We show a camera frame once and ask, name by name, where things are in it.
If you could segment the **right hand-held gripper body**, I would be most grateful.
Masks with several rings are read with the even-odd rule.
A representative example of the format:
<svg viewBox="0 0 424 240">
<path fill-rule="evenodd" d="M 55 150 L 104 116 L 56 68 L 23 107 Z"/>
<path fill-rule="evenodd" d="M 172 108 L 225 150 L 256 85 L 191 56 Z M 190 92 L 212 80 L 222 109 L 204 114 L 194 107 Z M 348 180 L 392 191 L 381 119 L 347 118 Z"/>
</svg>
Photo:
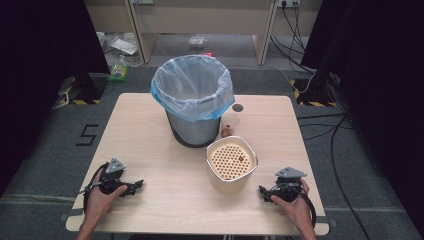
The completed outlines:
<svg viewBox="0 0 424 240">
<path fill-rule="evenodd" d="M 304 194 L 300 179 L 306 177 L 306 173 L 292 167 L 285 167 L 275 175 L 277 176 L 276 185 L 271 188 L 271 196 L 277 196 L 285 202 L 291 203 L 298 196 Z"/>
</svg>

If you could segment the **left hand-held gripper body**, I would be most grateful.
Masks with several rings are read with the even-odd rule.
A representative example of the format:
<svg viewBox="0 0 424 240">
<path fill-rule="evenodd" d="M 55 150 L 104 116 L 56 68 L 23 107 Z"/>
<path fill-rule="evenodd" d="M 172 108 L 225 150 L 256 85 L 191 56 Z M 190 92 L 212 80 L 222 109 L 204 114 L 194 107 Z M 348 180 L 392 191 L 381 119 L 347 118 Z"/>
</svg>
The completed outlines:
<svg viewBox="0 0 424 240">
<path fill-rule="evenodd" d="M 99 178 L 99 188 L 103 194 L 109 195 L 120 186 L 127 187 L 126 183 L 120 181 L 120 177 L 122 176 L 124 169 L 125 165 L 115 157 L 105 164 Z"/>
</svg>

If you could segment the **person's right hand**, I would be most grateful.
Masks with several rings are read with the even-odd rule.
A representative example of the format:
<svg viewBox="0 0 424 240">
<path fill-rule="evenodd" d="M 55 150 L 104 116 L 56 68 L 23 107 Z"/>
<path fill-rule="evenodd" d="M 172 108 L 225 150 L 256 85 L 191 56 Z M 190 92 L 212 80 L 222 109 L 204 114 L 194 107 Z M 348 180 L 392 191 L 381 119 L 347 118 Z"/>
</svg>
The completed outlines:
<svg viewBox="0 0 424 240">
<path fill-rule="evenodd" d="M 278 196 L 272 195 L 271 200 L 281 207 L 281 215 L 287 215 L 299 231 L 312 230 L 312 217 L 307 202 L 299 196 L 292 202 L 286 202 Z"/>
</svg>

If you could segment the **person's left hand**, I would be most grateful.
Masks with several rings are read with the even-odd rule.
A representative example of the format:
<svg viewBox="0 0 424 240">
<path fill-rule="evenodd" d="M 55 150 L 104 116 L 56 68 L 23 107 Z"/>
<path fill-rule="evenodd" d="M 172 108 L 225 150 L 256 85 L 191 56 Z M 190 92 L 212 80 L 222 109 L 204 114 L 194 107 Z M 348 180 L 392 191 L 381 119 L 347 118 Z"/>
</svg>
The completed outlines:
<svg viewBox="0 0 424 240">
<path fill-rule="evenodd" d="M 118 187 L 111 194 L 104 194 L 98 186 L 91 188 L 85 218 L 91 221 L 99 221 L 112 207 L 118 197 L 127 190 L 125 185 Z"/>
</svg>

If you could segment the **beige container with metal rim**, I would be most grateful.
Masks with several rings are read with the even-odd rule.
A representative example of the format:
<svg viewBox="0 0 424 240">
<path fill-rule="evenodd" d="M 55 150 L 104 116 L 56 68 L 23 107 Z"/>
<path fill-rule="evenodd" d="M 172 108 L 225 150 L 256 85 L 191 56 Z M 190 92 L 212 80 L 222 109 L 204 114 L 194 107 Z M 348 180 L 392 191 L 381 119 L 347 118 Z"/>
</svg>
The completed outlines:
<svg viewBox="0 0 424 240">
<path fill-rule="evenodd" d="M 220 193 L 222 194 L 227 194 L 227 195 L 232 195 L 232 194 L 236 194 L 238 192 L 240 192 L 247 184 L 248 179 L 250 178 L 250 175 L 256 170 L 256 168 L 258 167 L 258 158 L 256 153 L 254 152 L 254 150 L 251 148 L 251 150 L 254 152 L 254 154 L 256 155 L 257 158 L 257 167 L 249 174 L 246 175 L 244 177 L 242 177 L 241 179 L 235 180 L 235 181 L 223 181 L 221 180 L 211 169 L 211 166 L 209 165 L 208 162 L 208 149 L 211 148 L 212 146 L 216 145 L 219 142 L 233 142 L 233 141 L 240 141 L 240 142 L 244 142 L 247 146 L 249 146 L 251 148 L 251 146 L 248 144 L 248 142 L 246 140 L 244 140 L 242 137 L 239 136 L 228 136 L 222 139 L 219 139 L 215 142 L 213 142 L 212 144 L 210 144 L 207 148 L 206 148 L 206 162 L 209 166 L 209 180 L 210 183 L 212 184 L 212 186 Z"/>
</svg>

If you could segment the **beige perforated strainer insert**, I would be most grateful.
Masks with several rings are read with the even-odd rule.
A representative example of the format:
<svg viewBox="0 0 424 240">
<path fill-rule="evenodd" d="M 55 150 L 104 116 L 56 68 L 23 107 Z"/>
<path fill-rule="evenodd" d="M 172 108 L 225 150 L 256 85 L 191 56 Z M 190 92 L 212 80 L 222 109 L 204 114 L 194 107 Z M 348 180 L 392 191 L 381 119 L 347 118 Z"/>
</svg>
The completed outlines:
<svg viewBox="0 0 424 240">
<path fill-rule="evenodd" d="M 244 157 L 243 163 L 237 158 Z M 208 162 L 213 172 L 223 181 L 235 181 L 249 175 L 257 167 L 254 152 L 244 142 L 219 142 L 208 149 Z"/>
</svg>

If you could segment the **grey metal trash can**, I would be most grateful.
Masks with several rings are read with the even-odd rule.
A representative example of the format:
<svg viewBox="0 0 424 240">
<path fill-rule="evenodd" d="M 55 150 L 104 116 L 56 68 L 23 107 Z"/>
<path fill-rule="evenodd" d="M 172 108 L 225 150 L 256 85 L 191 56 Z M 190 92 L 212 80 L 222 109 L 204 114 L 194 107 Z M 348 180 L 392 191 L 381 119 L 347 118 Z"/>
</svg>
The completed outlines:
<svg viewBox="0 0 424 240">
<path fill-rule="evenodd" d="M 190 122 L 166 111 L 174 138 L 183 146 L 202 148 L 213 143 L 220 130 L 221 119 Z"/>
</svg>

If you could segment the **clear plastic cup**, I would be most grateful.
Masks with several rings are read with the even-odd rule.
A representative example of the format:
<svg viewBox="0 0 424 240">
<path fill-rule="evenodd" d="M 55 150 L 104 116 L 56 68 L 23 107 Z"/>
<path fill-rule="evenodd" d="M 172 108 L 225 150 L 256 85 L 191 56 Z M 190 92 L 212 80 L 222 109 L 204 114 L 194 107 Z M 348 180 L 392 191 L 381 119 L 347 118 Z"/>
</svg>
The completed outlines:
<svg viewBox="0 0 424 240">
<path fill-rule="evenodd" d="M 234 113 L 225 113 L 222 117 L 221 117 L 221 130 L 226 126 L 226 125 L 230 125 L 231 128 L 233 129 L 233 135 L 235 134 L 236 128 L 239 124 L 239 118 L 236 114 Z"/>
</svg>

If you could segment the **black stand with striped base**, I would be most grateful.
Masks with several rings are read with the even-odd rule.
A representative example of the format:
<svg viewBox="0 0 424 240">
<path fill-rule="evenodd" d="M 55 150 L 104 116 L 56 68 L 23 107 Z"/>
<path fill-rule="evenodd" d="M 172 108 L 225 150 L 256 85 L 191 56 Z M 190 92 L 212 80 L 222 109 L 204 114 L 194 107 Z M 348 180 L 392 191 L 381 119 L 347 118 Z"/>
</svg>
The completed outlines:
<svg viewBox="0 0 424 240">
<path fill-rule="evenodd" d="M 330 77 L 317 79 L 315 74 L 290 80 L 296 103 L 303 106 L 336 107 L 337 101 L 330 88 L 329 80 Z"/>
<path fill-rule="evenodd" d="M 107 74 L 104 73 L 83 74 L 81 79 L 70 76 L 63 81 L 53 109 L 56 110 L 69 104 L 99 104 L 106 84 Z"/>
</svg>

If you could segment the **green plastic packet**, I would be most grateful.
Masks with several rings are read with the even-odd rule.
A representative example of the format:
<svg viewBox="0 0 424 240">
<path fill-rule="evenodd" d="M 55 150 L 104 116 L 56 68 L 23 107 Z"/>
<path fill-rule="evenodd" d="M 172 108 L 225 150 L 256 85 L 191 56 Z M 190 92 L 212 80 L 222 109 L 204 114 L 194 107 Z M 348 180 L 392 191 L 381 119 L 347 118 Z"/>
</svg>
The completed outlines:
<svg viewBox="0 0 424 240">
<path fill-rule="evenodd" d="M 124 82 L 127 78 L 128 66 L 123 63 L 115 63 L 107 77 L 109 82 Z"/>
</svg>

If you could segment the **blue plastic bin liner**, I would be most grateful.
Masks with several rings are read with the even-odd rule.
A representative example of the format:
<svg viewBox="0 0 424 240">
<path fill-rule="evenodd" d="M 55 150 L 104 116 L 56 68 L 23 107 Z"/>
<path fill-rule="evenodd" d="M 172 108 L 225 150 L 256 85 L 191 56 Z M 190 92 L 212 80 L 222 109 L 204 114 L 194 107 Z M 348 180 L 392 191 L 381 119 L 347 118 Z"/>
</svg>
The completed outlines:
<svg viewBox="0 0 424 240">
<path fill-rule="evenodd" d="M 165 62 L 152 78 L 150 93 L 165 110 L 192 123 L 218 119 L 235 102 L 230 71 L 206 55 Z"/>
</svg>

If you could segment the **black curtain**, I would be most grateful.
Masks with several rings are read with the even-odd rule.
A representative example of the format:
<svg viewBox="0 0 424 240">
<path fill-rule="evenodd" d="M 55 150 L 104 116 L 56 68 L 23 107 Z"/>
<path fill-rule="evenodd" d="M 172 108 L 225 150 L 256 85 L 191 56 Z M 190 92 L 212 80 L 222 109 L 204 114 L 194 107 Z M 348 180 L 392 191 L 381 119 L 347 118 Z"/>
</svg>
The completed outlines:
<svg viewBox="0 0 424 240">
<path fill-rule="evenodd" d="M 0 0 L 0 196 L 63 81 L 108 71 L 84 0 Z"/>
<path fill-rule="evenodd" d="M 424 0 L 322 0 L 302 62 L 340 77 L 377 166 L 424 237 Z"/>
</svg>

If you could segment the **clear plastic packet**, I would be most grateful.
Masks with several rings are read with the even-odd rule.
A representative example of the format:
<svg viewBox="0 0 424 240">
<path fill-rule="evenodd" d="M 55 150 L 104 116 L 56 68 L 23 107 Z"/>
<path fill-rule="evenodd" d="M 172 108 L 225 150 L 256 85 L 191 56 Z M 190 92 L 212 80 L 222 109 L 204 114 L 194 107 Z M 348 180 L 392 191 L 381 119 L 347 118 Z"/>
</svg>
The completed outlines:
<svg viewBox="0 0 424 240">
<path fill-rule="evenodd" d="M 205 44 L 203 36 L 192 36 L 188 41 L 188 46 L 191 48 L 202 48 Z"/>
</svg>

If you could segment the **beige wooden desk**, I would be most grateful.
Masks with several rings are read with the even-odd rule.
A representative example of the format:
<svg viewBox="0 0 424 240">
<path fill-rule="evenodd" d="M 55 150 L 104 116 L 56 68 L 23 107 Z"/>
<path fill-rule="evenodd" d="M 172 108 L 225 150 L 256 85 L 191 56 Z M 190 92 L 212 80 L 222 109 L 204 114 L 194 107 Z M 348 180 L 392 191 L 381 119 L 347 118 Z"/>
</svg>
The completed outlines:
<svg viewBox="0 0 424 240">
<path fill-rule="evenodd" d="M 139 59 L 150 61 L 159 35 L 226 34 L 252 37 L 265 63 L 276 0 L 83 0 L 98 32 L 131 32 Z"/>
</svg>

